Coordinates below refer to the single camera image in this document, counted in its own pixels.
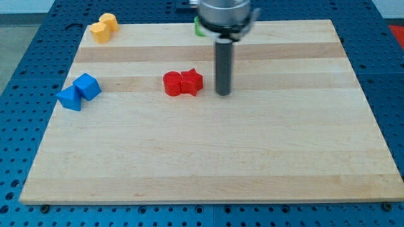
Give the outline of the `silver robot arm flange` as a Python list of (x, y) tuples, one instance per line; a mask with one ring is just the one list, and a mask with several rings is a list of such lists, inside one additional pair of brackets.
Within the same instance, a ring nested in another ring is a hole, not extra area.
[(261, 13), (251, 0), (199, 0), (196, 9), (196, 30), (223, 44), (240, 41)]

